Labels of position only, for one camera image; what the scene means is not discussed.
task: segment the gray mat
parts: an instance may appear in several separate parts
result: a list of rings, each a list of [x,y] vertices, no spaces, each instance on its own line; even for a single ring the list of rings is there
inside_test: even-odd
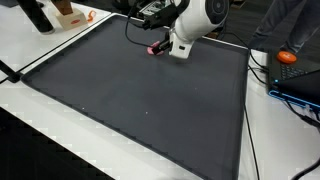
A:
[[[23,82],[204,179],[237,179],[246,50],[201,39],[188,63],[177,64],[129,43],[125,20],[107,20]],[[148,44],[164,32],[129,28]]]

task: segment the black stand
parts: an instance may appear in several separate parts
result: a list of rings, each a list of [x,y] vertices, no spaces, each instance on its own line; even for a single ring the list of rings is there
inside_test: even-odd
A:
[[[8,65],[0,60],[0,70],[8,75],[8,80],[12,83],[17,83],[20,81],[21,75],[19,73],[14,72]]]

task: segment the wire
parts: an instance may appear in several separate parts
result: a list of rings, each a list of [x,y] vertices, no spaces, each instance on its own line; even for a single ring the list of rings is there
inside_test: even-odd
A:
[[[317,120],[320,121],[319,112],[316,112],[316,117],[317,117]]]
[[[250,122],[249,122],[249,116],[248,116],[248,111],[247,111],[247,106],[246,105],[244,105],[244,112],[245,112],[246,119],[247,119],[247,128],[248,128],[248,132],[249,132],[249,137],[250,137],[250,143],[251,143],[254,163],[255,163],[255,166],[256,166],[257,180],[260,180],[260,173],[259,173],[257,155],[256,155],[256,151],[255,151],[255,148],[254,148],[253,140],[252,140],[252,133],[251,133],[251,129],[250,129]]]
[[[217,39],[222,41],[224,36],[226,35],[225,32],[227,31],[227,21],[224,21],[223,30],[219,33]]]
[[[130,22],[131,17],[135,13],[137,5],[138,5],[139,2],[140,2],[139,0],[136,0],[135,3],[133,4],[132,8],[130,9],[130,12],[128,13],[128,18],[127,18],[127,23],[126,23],[126,28],[125,28],[125,35],[126,35],[126,38],[128,39],[128,41],[130,41],[133,44],[136,44],[136,45],[139,45],[139,46],[144,46],[144,47],[151,47],[150,45],[136,42],[136,41],[130,39],[129,36],[128,36],[129,23],[133,24],[135,27],[141,28],[139,25],[136,25],[136,24]]]
[[[258,80],[259,82],[261,82],[262,84],[267,85],[266,82],[262,81],[262,80],[259,78],[259,76],[257,75],[257,73],[252,69],[252,67],[251,67],[250,65],[248,65],[248,67],[249,67],[249,69],[251,70],[251,72],[252,72],[253,75],[257,78],[257,80]]]
[[[317,120],[314,120],[314,119],[311,119],[307,116],[303,116],[302,114],[299,114],[295,109],[293,109],[292,105],[289,103],[288,100],[285,100],[285,102],[287,103],[288,105],[288,108],[295,114],[297,115],[298,117],[300,117],[300,119],[304,120],[305,122],[307,122],[308,124],[310,125],[313,125],[315,127],[317,127],[319,133],[320,133],[320,123],[318,122],[320,120],[319,118],[319,111],[314,111],[316,117],[317,117]],[[313,165],[311,165],[310,167],[308,167],[307,169],[299,172],[298,174],[296,174],[292,180],[299,180],[301,177],[305,176],[306,174],[310,173],[311,171],[315,170],[316,168],[320,167],[320,158],[318,159],[318,161],[316,163],[314,163]]]
[[[307,169],[301,171],[300,173],[298,173],[297,175],[295,175],[292,180],[298,180],[301,177],[305,176],[306,174],[310,173],[311,171],[317,169],[320,166],[320,158],[314,163],[312,164],[310,167],[308,167]]]
[[[253,70],[258,70],[261,73],[267,74],[269,71],[267,71],[266,69],[262,69],[262,68],[255,68],[255,67],[251,67]]]
[[[238,35],[236,35],[235,33],[232,33],[232,32],[224,32],[223,34],[230,34],[230,35],[235,36],[246,48],[248,48],[250,57],[252,58],[253,62],[256,63],[259,67],[261,67],[261,68],[263,68],[263,69],[268,69],[266,66],[263,66],[263,65],[259,64],[259,63],[256,61],[256,59],[253,57],[252,52],[251,52],[251,49],[249,48],[249,46],[247,45],[247,43],[245,43]]]
[[[129,38],[129,36],[128,36],[129,21],[130,21],[130,18],[128,18],[128,20],[127,20],[126,29],[125,29],[125,35],[126,35],[126,38],[128,39],[128,41],[130,41],[133,44],[139,45],[139,46],[151,47],[150,45],[139,43],[139,42],[133,41],[132,39]]]

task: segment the white surface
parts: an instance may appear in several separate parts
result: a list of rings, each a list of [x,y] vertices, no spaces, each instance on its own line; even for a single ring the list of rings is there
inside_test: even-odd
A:
[[[254,56],[258,61],[266,60],[263,53],[254,52]],[[267,96],[263,85],[251,73],[247,89],[247,107],[261,180],[290,179],[320,156],[319,133],[293,115],[282,102]],[[117,180],[200,179],[21,82],[6,81],[0,85],[0,106]],[[242,137],[239,180],[256,180],[245,123]],[[320,169],[317,169],[304,180],[319,178]]]
[[[0,60],[18,71],[45,53],[56,48],[97,21],[110,15],[110,12],[72,3],[86,18],[91,10],[97,12],[93,22],[69,31],[64,31],[54,16],[57,9],[50,1],[42,0],[42,9],[55,28],[51,35],[41,35],[20,6],[7,8],[0,5]],[[0,71],[0,81],[7,76]]]

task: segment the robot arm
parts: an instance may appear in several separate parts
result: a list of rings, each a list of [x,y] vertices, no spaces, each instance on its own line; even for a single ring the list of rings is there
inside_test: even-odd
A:
[[[229,0],[172,1],[162,12],[146,19],[144,27],[154,29],[166,23],[171,24],[166,39],[154,48],[154,53],[169,48],[169,55],[187,59],[195,40],[225,21],[229,12]]]

